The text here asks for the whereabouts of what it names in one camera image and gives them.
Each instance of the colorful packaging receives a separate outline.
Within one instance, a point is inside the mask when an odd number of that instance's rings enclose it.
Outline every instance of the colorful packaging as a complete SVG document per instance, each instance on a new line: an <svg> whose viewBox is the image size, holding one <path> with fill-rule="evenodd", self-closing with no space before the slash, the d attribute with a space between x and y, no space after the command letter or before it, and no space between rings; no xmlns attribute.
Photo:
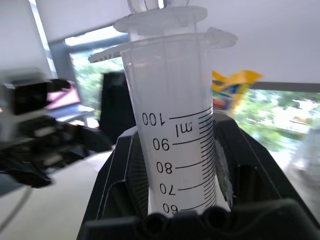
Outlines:
<svg viewBox="0 0 320 240"><path fill-rule="evenodd" d="M235 107L244 96L244 92L262 77L261 74L249 70L242 70L230 77L222 76L213 71L212 76L220 82L213 81L212 83L213 108L216 112L229 116L232 116Z"/></svg>

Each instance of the white table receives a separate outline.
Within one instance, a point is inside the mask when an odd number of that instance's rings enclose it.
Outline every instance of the white table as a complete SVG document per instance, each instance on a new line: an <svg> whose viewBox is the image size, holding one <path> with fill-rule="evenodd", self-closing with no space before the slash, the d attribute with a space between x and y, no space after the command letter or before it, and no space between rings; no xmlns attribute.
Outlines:
<svg viewBox="0 0 320 240"><path fill-rule="evenodd" d="M78 161L52 175L55 183L34 189L0 234L0 240L75 240L96 181L97 172ZM0 223L12 211L25 187L0 198Z"/></svg>

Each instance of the window frame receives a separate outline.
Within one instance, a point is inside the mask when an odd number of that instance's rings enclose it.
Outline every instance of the window frame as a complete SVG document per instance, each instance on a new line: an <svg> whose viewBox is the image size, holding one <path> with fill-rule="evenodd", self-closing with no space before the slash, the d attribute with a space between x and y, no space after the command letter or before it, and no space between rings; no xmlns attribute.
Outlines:
<svg viewBox="0 0 320 240"><path fill-rule="evenodd" d="M82 34L70 36L69 38L81 36ZM128 34L122 34L122 35L110 37L107 39L81 43L73 46L67 45L66 41L63 39L59 41L49 42L48 46L51 52L51 57L55 66L57 77L74 82L79 99L80 99L80 103L82 104L84 102L83 96L80 91L80 86L76 78L76 73L72 64L70 54L77 54L77 53L90 51L98 48L110 48L112 46L127 43L127 42L129 42Z"/></svg>

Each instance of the white wall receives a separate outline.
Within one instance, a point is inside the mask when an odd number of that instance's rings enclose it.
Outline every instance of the white wall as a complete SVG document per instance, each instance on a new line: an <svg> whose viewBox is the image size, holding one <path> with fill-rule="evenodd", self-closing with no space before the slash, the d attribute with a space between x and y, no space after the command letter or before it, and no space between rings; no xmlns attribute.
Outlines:
<svg viewBox="0 0 320 240"><path fill-rule="evenodd" d="M127 0L36 0L47 41L106 27L130 14Z"/></svg>
<svg viewBox="0 0 320 240"><path fill-rule="evenodd" d="M209 27L238 36L236 46L215 50L212 69L242 69L264 82L320 83L320 0L190 0L208 9ZM37 0L48 41L105 26L130 13L127 0Z"/></svg>
<svg viewBox="0 0 320 240"><path fill-rule="evenodd" d="M0 70L36 67L51 71L28 0L0 0Z"/></svg>
<svg viewBox="0 0 320 240"><path fill-rule="evenodd" d="M257 71L264 82L320 83L319 0L190 0L208 8L199 30L216 27L238 36L236 46L215 50L222 74Z"/></svg>

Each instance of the syringe barrel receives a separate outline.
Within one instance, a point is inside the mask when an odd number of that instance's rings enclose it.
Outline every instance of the syringe barrel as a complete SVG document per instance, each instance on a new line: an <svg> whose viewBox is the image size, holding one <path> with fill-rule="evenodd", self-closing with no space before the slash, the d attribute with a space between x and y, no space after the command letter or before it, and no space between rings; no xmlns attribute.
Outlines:
<svg viewBox="0 0 320 240"><path fill-rule="evenodd" d="M206 46L158 38L121 53L145 159L151 211L202 213L217 202Z"/></svg>

